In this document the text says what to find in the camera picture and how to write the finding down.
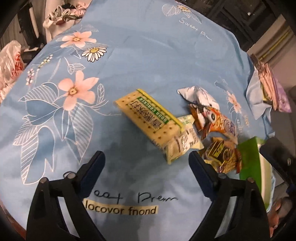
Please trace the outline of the person's hand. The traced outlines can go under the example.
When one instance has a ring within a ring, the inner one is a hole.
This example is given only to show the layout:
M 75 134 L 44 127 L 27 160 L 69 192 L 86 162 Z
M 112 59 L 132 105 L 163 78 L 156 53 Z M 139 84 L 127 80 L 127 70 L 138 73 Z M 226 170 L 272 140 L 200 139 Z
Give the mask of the person's hand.
M 270 212 L 267 213 L 270 238 L 278 228 L 280 221 L 287 216 L 291 209 L 292 200 L 289 197 L 283 197 L 274 202 Z

